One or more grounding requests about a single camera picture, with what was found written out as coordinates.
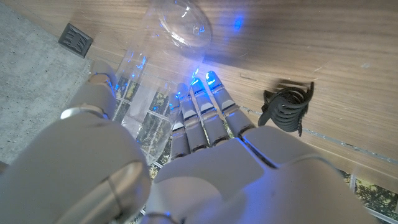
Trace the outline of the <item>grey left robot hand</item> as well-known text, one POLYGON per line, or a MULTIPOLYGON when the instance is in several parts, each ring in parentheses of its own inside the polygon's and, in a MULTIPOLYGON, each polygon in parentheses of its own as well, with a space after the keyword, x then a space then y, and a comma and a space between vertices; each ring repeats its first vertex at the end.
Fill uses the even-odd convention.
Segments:
POLYGON ((200 114, 181 91, 171 160, 151 178, 138 142, 112 121, 117 79, 96 61, 60 118, 1 172, 2 223, 109 223, 146 209, 142 223, 374 223, 338 171, 316 150, 255 127, 212 89, 200 114))

